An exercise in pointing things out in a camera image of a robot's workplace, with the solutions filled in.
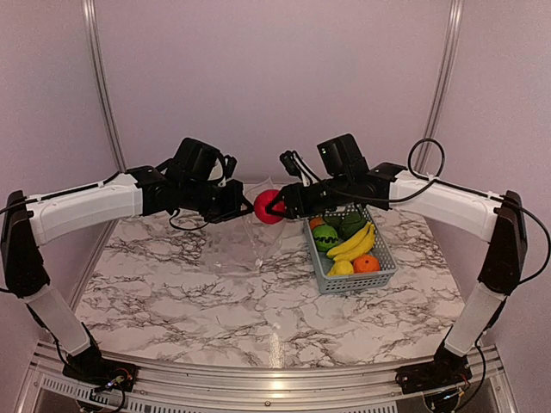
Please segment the grey plastic basket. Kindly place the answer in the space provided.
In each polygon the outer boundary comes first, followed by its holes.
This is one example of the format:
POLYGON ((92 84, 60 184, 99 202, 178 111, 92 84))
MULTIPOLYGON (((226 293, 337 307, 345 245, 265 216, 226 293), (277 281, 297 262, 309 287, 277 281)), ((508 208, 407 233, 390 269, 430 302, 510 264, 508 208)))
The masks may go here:
POLYGON ((304 221, 306 242, 321 293, 385 286, 397 264, 367 208, 339 207, 304 221))

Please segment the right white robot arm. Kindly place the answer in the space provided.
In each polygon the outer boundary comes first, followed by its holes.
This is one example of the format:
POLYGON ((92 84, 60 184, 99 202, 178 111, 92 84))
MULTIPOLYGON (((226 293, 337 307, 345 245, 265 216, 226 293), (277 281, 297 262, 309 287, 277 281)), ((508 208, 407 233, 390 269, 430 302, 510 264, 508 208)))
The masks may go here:
POLYGON ((460 360, 521 283, 527 236, 520 197, 514 192, 499 196, 444 183, 396 163, 370 168, 351 134, 325 141, 318 151, 329 175, 326 179, 316 176, 297 152, 281 154, 287 172, 303 181, 281 188, 265 207, 266 213, 286 219, 307 218, 359 203, 415 213, 487 243, 474 289, 426 368, 432 384, 447 384, 459 373, 460 360))

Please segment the clear zip top bag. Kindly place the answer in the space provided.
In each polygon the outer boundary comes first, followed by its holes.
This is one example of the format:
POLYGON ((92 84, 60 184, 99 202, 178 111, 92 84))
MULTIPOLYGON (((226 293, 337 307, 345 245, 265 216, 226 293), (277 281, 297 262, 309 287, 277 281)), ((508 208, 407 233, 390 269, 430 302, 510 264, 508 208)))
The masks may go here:
POLYGON ((255 212, 217 225, 210 246, 216 270, 259 270, 282 246, 286 222, 265 224, 255 212))

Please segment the yellow toy lemon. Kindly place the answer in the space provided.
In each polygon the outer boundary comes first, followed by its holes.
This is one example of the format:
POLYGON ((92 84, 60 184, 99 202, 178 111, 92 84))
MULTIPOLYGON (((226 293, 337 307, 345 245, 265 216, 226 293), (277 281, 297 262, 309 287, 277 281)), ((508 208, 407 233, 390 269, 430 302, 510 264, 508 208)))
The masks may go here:
POLYGON ((353 264, 350 261, 335 261, 327 273, 328 277, 347 276, 355 273, 353 264))

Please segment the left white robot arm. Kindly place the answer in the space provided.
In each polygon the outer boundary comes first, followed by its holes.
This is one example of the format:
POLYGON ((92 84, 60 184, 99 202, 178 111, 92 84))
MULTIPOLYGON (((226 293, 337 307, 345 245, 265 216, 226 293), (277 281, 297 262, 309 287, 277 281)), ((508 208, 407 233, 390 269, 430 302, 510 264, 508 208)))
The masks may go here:
POLYGON ((197 139, 185 138, 159 166, 139 166, 90 184, 49 194, 9 195, 2 209, 1 259, 5 291, 28 308, 67 353, 66 363, 89 382, 108 377, 108 362, 84 324, 53 285, 43 247, 75 233, 120 219, 182 210, 207 225, 253 211, 242 182, 233 178, 237 160, 197 139))

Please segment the red toy apple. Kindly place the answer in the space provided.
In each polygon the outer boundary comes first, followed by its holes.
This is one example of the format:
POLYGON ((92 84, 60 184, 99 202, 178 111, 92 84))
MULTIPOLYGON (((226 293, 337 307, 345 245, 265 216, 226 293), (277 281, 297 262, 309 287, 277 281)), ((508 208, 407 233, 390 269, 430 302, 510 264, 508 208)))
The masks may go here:
POLYGON ((267 189, 260 193, 254 202, 254 213, 264 224, 274 225, 283 220, 283 217, 270 214, 267 211, 269 203, 279 194, 277 189, 267 189))

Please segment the orange toy orange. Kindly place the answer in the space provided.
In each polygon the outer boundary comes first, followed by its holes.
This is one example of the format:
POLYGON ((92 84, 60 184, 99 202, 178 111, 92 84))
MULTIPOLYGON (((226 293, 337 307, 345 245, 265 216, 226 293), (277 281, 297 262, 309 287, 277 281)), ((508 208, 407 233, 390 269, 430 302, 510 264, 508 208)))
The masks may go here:
POLYGON ((367 274, 381 271, 379 260, 370 254, 358 256, 353 261, 355 274, 367 274))

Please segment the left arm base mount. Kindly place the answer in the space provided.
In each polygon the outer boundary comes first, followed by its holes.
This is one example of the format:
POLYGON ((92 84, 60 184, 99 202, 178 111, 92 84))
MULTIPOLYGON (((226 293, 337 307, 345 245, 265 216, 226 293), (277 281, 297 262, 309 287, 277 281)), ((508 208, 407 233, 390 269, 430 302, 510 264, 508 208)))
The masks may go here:
POLYGON ((130 392, 133 389, 138 367, 132 363, 122 361, 103 360, 98 369, 93 367, 82 367, 76 370, 74 367, 65 365, 62 374, 66 377, 76 379, 85 383, 108 388, 108 382, 122 376, 123 381, 117 386, 117 389, 122 389, 125 392, 130 392))

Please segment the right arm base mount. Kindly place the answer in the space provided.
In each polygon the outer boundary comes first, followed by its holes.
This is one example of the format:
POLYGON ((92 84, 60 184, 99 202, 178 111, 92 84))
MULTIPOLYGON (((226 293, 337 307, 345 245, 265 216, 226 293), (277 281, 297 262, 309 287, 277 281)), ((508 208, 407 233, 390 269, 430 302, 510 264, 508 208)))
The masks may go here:
POLYGON ((472 377, 466 361, 461 362, 458 367, 428 361, 399 367, 396 370, 395 382, 400 386, 403 394, 412 394, 466 383, 472 377))

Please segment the green toy watermelon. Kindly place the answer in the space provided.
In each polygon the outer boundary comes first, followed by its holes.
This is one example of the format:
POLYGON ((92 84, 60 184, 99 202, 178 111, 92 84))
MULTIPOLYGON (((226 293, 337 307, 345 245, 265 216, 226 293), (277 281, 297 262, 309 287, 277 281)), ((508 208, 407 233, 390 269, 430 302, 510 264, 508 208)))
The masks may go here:
POLYGON ((312 234, 317 251, 326 252, 339 244, 337 230, 330 225, 318 225, 312 234))

